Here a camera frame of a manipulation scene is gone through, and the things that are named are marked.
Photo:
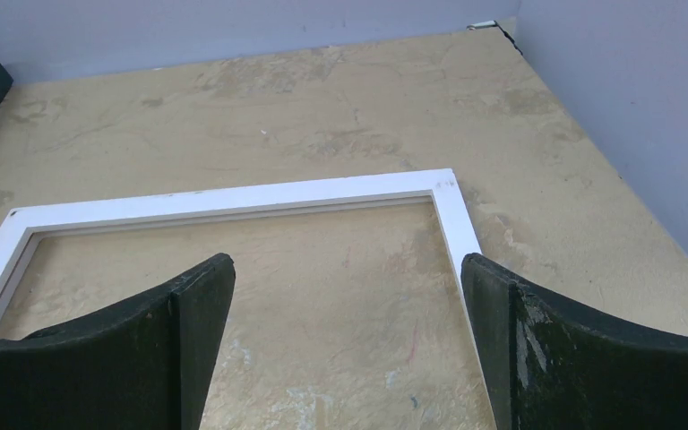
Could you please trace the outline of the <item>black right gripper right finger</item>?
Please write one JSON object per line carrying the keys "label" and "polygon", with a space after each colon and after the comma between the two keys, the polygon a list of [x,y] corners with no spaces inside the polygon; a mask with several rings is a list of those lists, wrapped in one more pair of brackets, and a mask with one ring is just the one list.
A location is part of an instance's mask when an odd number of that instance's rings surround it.
{"label": "black right gripper right finger", "polygon": [[500,429],[688,429],[688,337],[606,314],[481,254],[461,285]]}

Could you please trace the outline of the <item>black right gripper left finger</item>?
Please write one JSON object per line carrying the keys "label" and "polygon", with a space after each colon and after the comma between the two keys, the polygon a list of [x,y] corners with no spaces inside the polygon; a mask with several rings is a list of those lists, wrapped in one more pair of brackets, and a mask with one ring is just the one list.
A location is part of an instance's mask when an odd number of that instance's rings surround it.
{"label": "black right gripper left finger", "polygon": [[157,287],[0,340],[0,429],[196,429],[236,282],[215,254]]}

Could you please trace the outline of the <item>white wooden picture frame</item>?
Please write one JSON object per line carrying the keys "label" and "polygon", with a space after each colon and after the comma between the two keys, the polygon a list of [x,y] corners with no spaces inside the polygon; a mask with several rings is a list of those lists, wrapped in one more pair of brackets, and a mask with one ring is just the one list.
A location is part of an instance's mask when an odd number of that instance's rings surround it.
{"label": "white wooden picture frame", "polygon": [[137,229],[339,211],[430,200],[455,273],[480,246],[450,169],[32,206],[0,227],[0,320],[43,233]]}

